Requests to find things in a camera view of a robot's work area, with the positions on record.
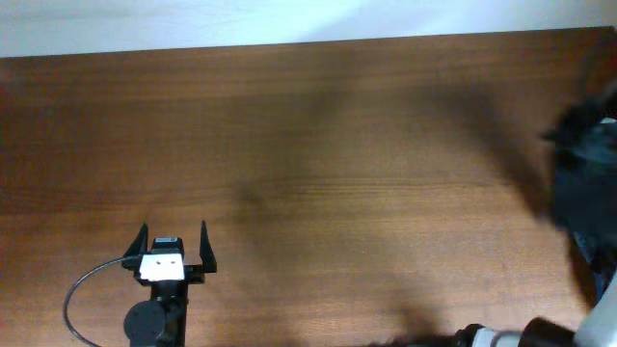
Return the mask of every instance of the gray cable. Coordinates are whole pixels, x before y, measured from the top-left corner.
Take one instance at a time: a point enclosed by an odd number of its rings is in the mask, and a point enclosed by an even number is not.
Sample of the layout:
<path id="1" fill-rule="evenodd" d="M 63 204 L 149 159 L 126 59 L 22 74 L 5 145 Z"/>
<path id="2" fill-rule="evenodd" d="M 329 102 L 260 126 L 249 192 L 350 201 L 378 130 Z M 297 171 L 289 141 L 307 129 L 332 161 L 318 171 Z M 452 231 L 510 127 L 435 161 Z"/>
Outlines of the gray cable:
<path id="1" fill-rule="evenodd" d="M 79 279 L 68 291 L 67 297 L 65 298 L 65 303 L 62 307 L 63 310 L 63 316 L 65 318 L 65 324 L 67 325 L 68 330 L 75 335 L 75 337 L 77 337 L 77 339 L 79 339 L 80 341 L 84 342 L 85 344 L 87 344 L 88 346 L 91 347 L 101 347 L 97 344 L 95 344 L 94 342 L 88 340 L 86 337 L 84 337 L 82 334 L 80 334 L 79 332 L 77 332 L 75 330 L 75 328 L 73 328 L 73 325 L 70 324 L 70 320 L 68 319 L 68 303 L 70 302 L 70 297 L 73 295 L 73 293 L 75 292 L 75 290 L 77 289 L 77 287 L 79 286 L 79 284 L 81 284 L 84 280 L 86 280 L 90 275 L 93 275 L 97 272 L 99 272 L 100 270 L 109 267 L 111 265 L 114 265 L 116 263 L 125 261 L 125 260 L 129 260 L 129 259 L 135 259 L 135 258 L 139 258 L 138 256 L 125 256 L 122 258 L 118 258 L 118 259 L 114 259 L 111 261 L 108 261 L 104 264 L 98 265 L 97 267 L 93 268 L 90 272 L 88 272 L 86 275 L 82 276 L 81 279 Z"/>

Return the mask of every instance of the wooden table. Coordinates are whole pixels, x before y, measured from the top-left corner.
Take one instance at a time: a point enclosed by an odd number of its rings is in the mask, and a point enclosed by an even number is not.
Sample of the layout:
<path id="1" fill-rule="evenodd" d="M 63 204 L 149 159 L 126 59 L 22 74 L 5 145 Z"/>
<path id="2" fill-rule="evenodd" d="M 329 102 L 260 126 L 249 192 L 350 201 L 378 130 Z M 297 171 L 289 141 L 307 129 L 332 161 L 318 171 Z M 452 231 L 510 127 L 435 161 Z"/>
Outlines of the wooden table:
<path id="1" fill-rule="evenodd" d="M 201 219 L 219 273 L 190 288 L 188 346 L 575 328 L 539 134 L 611 30 L 0 60 L 0 345 L 79 346 L 72 283 L 143 222 L 198 262 Z M 147 298 L 119 266 L 69 315 L 126 346 Z"/>

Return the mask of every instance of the label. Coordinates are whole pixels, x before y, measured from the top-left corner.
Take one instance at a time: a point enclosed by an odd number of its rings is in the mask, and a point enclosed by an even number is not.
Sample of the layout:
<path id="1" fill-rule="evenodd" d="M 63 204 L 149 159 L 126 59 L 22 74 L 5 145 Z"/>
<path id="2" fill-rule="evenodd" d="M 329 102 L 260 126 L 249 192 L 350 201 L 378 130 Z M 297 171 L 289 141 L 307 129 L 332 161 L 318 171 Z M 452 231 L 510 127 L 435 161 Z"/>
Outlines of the label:
<path id="1" fill-rule="evenodd" d="M 154 240 L 155 243 L 176 242 L 177 237 L 158 237 Z"/>

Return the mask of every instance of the black cable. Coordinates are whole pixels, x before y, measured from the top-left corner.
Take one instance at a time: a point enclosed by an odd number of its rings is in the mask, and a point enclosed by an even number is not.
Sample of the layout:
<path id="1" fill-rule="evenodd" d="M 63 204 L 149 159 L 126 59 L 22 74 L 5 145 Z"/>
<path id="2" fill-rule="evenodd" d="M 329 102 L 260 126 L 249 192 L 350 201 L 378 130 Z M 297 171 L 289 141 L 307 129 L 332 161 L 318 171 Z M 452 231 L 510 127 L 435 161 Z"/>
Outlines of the black cable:
<path id="1" fill-rule="evenodd" d="M 86 280 L 90 275 L 93 275 L 93 274 L 99 272 L 100 270 L 102 270 L 102 269 L 104 269 L 104 268 L 106 268 L 108 266 L 114 265 L 116 263 L 119 263 L 119 262 L 122 262 L 122 261 L 125 261 L 125 260 L 135 259 L 135 258 L 139 258 L 139 256 L 138 255 L 125 256 L 125 257 L 114 259 L 114 260 L 108 261 L 108 262 L 106 262 L 104 264 L 98 265 L 97 267 L 93 268 L 89 273 L 87 273 L 86 275 L 82 276 L 82 278 L 79 279 L 70 288 L 70 290 L 68 291 L 68 294 L 67 294 L 67 298 L 65 299 L 65 303 L 64 303 L 64 305 L 62 307 L 62 310 L 63 310 L 63 316 L 65 318 L 65 324 L 67 325 L 68 330 L 72 334 L 74 334 L 75 337 L 77 337 L 77 339 L 79 339 L 80 341 L 84 342 L 85 344 L 87 344 L 87 345 L 89 345 L 91 347 L 101 347 L 101 346 L 95 344 L 94 342 L 88 340 L 86 337 L 82 336 L 82 334 L 80 334 L 79 332 L 77 332 L 75 330 L 75 328 L 73 328 L 73 325 L 70 324 L 70 320 L 68 319 L 68 303 L 70 302 L 70 297 L 73 295 L 73 293 L 75 292 L 75 290 L 77 289 L 79 284 L 81 284 L 84 280 Z"/>

